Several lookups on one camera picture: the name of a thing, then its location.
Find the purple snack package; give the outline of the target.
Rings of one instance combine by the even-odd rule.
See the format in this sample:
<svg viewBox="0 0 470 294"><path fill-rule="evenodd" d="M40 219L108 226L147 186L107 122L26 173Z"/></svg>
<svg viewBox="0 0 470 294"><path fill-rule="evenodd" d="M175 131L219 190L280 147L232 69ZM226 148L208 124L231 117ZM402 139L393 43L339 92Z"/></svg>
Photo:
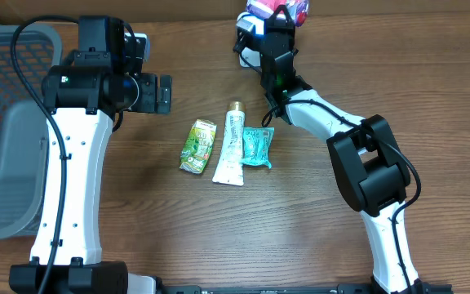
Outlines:
<svg viewBox="0 0 470 294"><path fill-rule="evenodd" d="M302 26L308 18L309 0L248 0L246 12L265 20L281 6L286 8L297 27Z"/></svg>

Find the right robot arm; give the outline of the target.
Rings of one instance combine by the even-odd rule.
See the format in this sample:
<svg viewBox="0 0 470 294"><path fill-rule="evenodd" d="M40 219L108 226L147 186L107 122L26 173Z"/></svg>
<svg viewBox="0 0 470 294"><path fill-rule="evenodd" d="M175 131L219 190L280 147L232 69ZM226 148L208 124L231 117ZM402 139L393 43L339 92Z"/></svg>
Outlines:
<svg viewBox="0 0 470 294"><path fill-rule="evenodd" d="M344 201L364 221L373 255L373 281L382 293L415 293L419 280L410 259L404 211L406 188L418 177L401 153L387 121L361 118L323 100L295 71L295 23L285 5L264 20L258 46L261 84L273 116L326 142Z"/></svg>

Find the white tube gold cap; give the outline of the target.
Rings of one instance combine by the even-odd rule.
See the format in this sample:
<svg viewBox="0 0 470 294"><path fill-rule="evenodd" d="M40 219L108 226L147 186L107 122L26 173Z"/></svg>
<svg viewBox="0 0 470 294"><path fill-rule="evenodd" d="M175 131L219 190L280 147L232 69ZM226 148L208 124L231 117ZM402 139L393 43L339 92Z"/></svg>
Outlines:
<svg viewBox="0 0 470 294"><path fill-rule="evenodd" d="M242 155L246 106L240 101L228 105L223 144L212 181L224 185L244 185Z"/></svg>

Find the teal snack packet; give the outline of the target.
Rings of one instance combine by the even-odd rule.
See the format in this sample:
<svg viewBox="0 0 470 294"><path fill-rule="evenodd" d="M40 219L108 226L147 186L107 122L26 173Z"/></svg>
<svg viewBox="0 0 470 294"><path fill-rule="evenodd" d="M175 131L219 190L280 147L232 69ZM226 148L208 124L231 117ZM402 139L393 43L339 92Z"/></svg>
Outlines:
<svg viewBox="0 0 470 294"><path fill-rule="evenodd" d="M252 167L272 168L269 161L269 149L273 140L273 127L244 127L243 156L241 163Z"/></svg>

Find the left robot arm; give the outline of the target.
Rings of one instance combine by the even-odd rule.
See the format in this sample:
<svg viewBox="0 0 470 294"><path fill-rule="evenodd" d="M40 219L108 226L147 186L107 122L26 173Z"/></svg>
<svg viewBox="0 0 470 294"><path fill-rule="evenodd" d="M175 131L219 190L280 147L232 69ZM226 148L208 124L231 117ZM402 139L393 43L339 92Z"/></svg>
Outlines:
<svg viewBox="0 0 470 294"><path fill-rule="evenodd" d="M159 293L159 278L103 260L100 188L124 113L168 114L172 79L143 72L149 41L126 21L82 16L77 23L78 49L33 93L49 135L42 216L29 262L11 267L9 285L17 293Z"/></svg>

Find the green juice carton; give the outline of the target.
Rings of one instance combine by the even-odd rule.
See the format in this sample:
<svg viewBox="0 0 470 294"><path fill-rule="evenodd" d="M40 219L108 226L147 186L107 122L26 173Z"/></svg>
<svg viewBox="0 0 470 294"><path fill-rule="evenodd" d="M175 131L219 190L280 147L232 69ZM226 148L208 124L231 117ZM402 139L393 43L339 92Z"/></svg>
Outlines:
<svg viewBox="0 0 470 294"><path fill-rule="evenodd" d="M191 127L180 154L180 169L202 174L211 156L217 125L198 119Z"/></svg>

